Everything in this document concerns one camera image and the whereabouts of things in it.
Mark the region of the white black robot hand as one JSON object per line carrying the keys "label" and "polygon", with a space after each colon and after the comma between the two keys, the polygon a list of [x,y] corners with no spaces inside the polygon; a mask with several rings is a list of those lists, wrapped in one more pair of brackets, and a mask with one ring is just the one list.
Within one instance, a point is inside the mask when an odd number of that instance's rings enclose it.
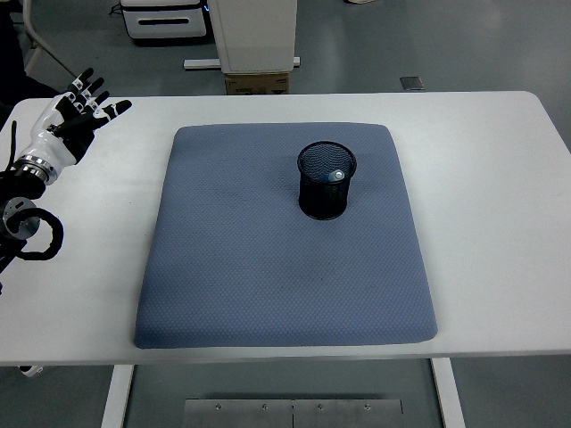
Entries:
{"label": "white black robot hand", "polygon": [[79,163],[95,140],[99,128],[131,108],[130,100],[107,103],[110,94],[101,91],[104,79],[91,81],[89,68],[57,95],[32,128],[32,142],[26,156],[47,161],[54,169]]}

